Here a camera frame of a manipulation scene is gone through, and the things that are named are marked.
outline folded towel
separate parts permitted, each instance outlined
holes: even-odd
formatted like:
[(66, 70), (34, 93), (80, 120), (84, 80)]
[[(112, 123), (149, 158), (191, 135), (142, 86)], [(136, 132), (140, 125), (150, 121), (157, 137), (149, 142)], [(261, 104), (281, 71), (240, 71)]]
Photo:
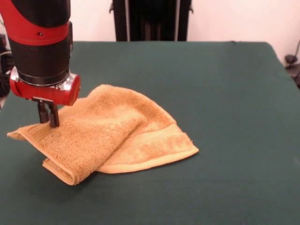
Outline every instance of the folded towel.
[(135, 172), (199, 151), (166, 111), (133, 90), (100, 85), (59, 116), (58, 128), (34, 124), (8, 136), (30, 142), (47, 157), (43, 167), (69, 185), (96, 171)]

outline table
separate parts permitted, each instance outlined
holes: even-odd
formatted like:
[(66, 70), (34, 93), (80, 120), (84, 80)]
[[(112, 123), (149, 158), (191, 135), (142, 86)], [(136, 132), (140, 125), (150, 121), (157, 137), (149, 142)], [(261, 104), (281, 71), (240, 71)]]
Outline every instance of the table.
[(0, 224), (298, 225), (300, 95), (267, 43), (75, 42), (80, 97), (108, 83), (156, 101), (201, 152), (68, 186), (6, 133), (38, 122), (10, 94), (0, 113)]

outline black cable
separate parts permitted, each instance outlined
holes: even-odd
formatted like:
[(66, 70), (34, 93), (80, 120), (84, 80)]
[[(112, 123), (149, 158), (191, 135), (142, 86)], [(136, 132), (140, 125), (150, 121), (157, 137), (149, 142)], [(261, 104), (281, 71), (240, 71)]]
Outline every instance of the black cable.
[(297, 56), (297, 55), (298, 55), (299, 47), (300, 47), (300, 40), (299, 40), (299, 42), (298, 42), (298, 45), (297, 45), (297, 48), (296, 48), (296, 53), (295, 53), (295, 56)]

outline black object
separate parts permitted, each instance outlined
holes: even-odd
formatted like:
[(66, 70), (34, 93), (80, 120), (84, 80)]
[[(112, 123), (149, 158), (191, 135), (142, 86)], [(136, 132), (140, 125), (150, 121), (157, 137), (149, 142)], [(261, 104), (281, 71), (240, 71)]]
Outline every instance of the black object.
[[(112, 1), (117, 41), (187, 40), (191, 0), (128, 0), (127, 2), (128, 6), (125, 0)], [(178, 22), (177, 2), (180, 2)]]
[(285, 56), (285, 62), (287, 64), (285, 68), (290, 69), (298, 61), (297, 55), (298, 55), (299, 47), (300, 47), (300, 41), (297, 44), (295, 54), (294, 55), (289, 54)]
[(40, 123), (47, 123), (50, 121), (50, 126), (52, 128), (56, 128), (60, 126), (60, 120), (58, 115), (58, 108), (56, 104), (53, 104), (53, 102), (48, 101), (42, 101), (42, 100), (36, 100), (37, 103), (37, 109), (38, 109), (38, 115)]
[(18, 74), (24, 82), (52, 86), (69, 76), (69, 38), (53, 44), (32, 46), (9, 40)]
[[(6, 48), (6, 35), (0, 34), (0, 53), (9, 51)], [(5, 97), (9, 94), (9, 74), (7, 71), (14, 67), (14, 61), (11, 54), (4, 54), (0, 56), (0, 98)]]
[(294, 64), (295, 62), (297, 62), (298, 58), (296, 55), (286, 55), (285, 61), (286, 61), (286, 63), (291, 65), (291, 64)]
[(12, 0), (16, 9), (29, 22), (40, 27), (56, 27), (68, 22), (70, 0)]

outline towel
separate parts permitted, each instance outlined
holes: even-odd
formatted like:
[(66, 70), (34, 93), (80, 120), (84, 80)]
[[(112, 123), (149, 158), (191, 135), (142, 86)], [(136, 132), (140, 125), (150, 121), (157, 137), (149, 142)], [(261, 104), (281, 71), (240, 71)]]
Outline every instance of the towel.
[(100, 85), (59, 110), (60, 126), (21, 127), (8, 136), (46, 156), (43, 167), (69, 185), (93, 172), (128, 173), (196, 154), (174, 118), (136, 91)]

